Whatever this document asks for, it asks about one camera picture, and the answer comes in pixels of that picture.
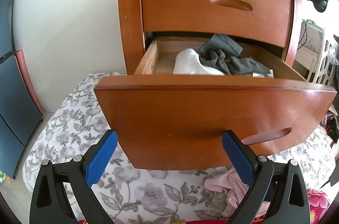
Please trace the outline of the olive lace garment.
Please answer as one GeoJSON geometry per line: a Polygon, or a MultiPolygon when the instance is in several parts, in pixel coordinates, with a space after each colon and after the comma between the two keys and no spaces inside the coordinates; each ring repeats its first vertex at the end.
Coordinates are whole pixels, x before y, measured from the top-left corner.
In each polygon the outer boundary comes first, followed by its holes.
{"type": "Polygon", "coordinates": [[[213,192],[211,203],[207,207],[207,214],[221,218],[227,206],[227,192],[213,192]]]}

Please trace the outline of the wooden drawer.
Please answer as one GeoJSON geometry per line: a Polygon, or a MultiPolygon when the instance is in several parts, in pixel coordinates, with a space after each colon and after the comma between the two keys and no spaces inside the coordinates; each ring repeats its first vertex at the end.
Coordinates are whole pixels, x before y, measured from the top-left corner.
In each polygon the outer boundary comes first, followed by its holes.
{"type": "Polygon", "coordinates": [[[201,170],[226,166],[222,134],[232,130],[257,154],[271,155],[306,140],[336,91],[307,82],[259,46],[242,45],[274,72],[272,78],[176,75],[177,53],[199,38],[159,37],[132,75],[101,79],[95,95],[135,168],[201,170]]]}
{"type": "Polygon", "coordinates": [[[142,0],[145,32],[208,32],[284,47],[291,0],[142,0]]]}

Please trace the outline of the red floral blanket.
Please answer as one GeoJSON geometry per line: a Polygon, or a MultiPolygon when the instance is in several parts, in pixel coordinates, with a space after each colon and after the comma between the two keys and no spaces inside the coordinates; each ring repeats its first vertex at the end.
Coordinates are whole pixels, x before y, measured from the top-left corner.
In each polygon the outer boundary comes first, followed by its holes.
{"type": "MultiPolygon", "coordinates": [[[[316,190],[307,189],[308,203],[310,206],[310,223],[318,223],[321,218],[325,215],[326,211],[330,207],[330,202],[326,193],[316,190]]],[[[227,219],[211,219],[211,220],[198,220],[188,221],[180,223],[213,223],[213,224],[224,224],[227,223],[227,219]]]]}

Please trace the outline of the pile of colourful items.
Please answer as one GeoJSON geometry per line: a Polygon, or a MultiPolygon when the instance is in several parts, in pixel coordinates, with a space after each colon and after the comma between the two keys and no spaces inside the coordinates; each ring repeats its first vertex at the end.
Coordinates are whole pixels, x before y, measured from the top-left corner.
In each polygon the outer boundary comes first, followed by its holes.
{"type": "Polygon", "coordinates": [[[324,115],[320,125],[324,127],[326,134],[332,139],[332,145],[337,144],[338,142],[338,126],[336,115],[327,111],[326,115],[324,115]]]}

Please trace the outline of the dark blue wardrobe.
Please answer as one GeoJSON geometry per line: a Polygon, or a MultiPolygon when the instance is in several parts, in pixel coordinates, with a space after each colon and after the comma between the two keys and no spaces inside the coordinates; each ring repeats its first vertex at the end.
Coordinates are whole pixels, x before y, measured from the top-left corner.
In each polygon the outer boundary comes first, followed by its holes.
{"type": "Polygon", "coordinates": [[[28,140],[42,120],[21,75],[13,35],[14,0],[1,0],[1,171],[15,178],[28,140]]]}

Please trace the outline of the grey garment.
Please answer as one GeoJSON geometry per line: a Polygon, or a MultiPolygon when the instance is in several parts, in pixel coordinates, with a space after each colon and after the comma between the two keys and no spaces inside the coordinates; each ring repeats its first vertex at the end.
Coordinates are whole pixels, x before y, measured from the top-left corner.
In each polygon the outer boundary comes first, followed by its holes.
{"type": "Polygon", "coordinates": [[[246,75],[257,73],[268,76],[269,68],[252,57],[241,58],[242,47],[224,34],[214,34],[198,50],[200,62],[226,75],[246,75]]]}

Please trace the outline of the grey floral white mattress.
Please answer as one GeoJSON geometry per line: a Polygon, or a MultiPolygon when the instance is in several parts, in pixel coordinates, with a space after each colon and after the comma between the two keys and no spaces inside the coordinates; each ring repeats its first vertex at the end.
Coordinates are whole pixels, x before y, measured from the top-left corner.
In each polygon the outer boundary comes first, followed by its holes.
{"type": "MultiPolygon", "coordinates": [[[[109,129],[94,94],[102,74],[90,74],[63,101],[39,134],[27,159],[22,177],[33,191],[41,163],[65,163],[86,153],[109,129]]],[[[271,160],[297,160],[307,188],[321,190],[335,168],[331,138],[316,127],[308,139],[276,153],[271,160]]],[[[213,192],[204,187],[208,178],[223,174],[226,167],[188,171],[135,169],[122,148],[117,147],[99,182],[92,190],[115,223],[175,223],[218,219],[207,214],[213,192]]]]}

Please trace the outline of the pink garment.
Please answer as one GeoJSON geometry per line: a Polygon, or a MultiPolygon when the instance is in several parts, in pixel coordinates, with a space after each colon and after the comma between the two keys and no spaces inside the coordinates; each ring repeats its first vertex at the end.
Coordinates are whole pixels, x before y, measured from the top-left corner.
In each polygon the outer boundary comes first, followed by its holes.
{"type": "Polygon", "coordinates": [[[227,192],[224,218],[232,216],[249,190],[249,186],[242,182],[234,167],[231,167],[224,174],[206,179],[204,187],[211,192],[227,192]]]}

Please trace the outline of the white side shelf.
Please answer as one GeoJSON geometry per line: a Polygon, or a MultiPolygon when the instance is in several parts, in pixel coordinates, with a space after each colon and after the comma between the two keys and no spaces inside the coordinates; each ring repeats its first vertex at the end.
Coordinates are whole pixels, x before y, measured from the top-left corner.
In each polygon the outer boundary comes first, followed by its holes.
{"type": "Polygon", "coordinates": [[[330,86],[338,66],[338,36],[304,20],[293,68],[308,82],[330,86]]]}

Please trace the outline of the pink board by wardrobe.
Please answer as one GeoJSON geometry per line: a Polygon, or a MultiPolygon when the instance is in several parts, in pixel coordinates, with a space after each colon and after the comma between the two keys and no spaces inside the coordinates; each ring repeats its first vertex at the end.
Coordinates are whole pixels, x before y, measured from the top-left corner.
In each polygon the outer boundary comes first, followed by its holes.
{"type": "Polygon", "coordinates": [[[43,107],[41,106],[41,103],[39,101],[39,98],[37,97],[37,94],[35,92],[35,89],[33,87],[33,83],[31,81],[29,72],[28,72],[28,68],[26,65],[26,61],[25,61],[25,56],[24,56],[24,52],[23,50],[18,50],[16,51],[16,59],[17,59],[17,64],[19,67],[19,71],[21,74],[21,77],[26,85],[26,88],[29,92],[29,94],[31,95],[33,101],[35,102],[35,105],[38,107],[39,111],[41,114],[44,113],[43,107]]]}

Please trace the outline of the white garment in drawer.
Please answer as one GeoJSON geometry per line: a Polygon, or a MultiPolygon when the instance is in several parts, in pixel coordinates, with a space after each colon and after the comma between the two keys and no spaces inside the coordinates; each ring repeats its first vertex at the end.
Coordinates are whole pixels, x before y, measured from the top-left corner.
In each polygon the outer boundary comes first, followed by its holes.
{"type": "MultiPolygon", "coordinates": [[[[274,78],[274,71],[257,62],[251,57],[232,57],[226,61],[228,68],[233,68],[230,75],[257,78],[274,78]]],[[[195,74],[224,76],[226,73],[200,62],[198,53],[192,48],[181,51],[174,64],[173,74],[195,74]]]]}

